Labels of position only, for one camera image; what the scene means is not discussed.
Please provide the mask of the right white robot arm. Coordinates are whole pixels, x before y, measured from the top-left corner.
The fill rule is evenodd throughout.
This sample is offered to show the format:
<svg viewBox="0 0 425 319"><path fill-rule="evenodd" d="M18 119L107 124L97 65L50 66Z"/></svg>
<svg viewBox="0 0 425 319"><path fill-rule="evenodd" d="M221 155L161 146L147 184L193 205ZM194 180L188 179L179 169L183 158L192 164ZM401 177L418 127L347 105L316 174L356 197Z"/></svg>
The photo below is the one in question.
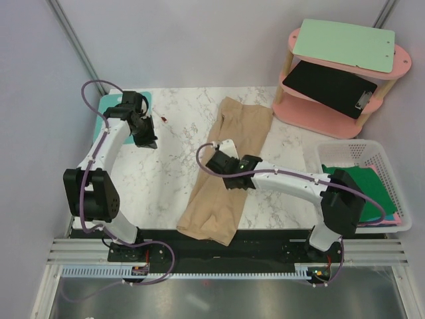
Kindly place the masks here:
<svg viewBox="0 0 425 319"><path fill-rule="evenodd" d="M319 208L323 220L313 227L304 245L305 256L311 261L320 261L334 242L356 233L365 199L355 180L342 169L331 174L305 173L276 166L257 156L237 159L219 150L206 167L222 176L227 189L277 191Z"/></svg>

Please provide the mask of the beige t shirt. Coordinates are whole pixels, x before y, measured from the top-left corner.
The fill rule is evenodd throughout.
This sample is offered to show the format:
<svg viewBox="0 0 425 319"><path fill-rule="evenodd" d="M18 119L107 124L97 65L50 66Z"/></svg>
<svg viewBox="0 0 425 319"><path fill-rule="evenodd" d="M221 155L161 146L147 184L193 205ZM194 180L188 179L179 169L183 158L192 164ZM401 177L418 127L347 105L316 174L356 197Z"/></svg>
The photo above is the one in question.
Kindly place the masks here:
<svg viewBox="0 0 425 319"><path fill-rule="evenodd" d="M273 111L261 105L244 105L226 97L218 110L207 141L232 140L237 154L227 155L220 145L218 150L205 147L202 164L212 160L212 168L219 174L236 173L238 160L244 155L259 156L273 119ZM200 170L195 186L178 224L178 232L194 239L214 240L228 246L238 228L247 198L244 189L227 189L221 177Z"/></svg>

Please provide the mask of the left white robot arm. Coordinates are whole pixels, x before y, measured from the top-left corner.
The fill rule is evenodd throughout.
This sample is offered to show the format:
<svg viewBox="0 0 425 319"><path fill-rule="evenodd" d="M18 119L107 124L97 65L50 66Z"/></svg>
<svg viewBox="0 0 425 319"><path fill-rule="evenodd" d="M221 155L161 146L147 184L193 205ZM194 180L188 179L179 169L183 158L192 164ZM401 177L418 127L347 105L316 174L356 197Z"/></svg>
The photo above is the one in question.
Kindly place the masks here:
<svg viewBox="0 0 425 319"><path fill-rule="evenodd" d="M157 149L150 105L142 93L124 91L120 103L107 108L101 118L103 124L87 156L78 167L64 172L68 205L85 233L104 231L124 244L122 252L129 260L140 261L146 246L137 240L137 227L121 212L120 195L110 174L128 138L138 148Z"/></svg>

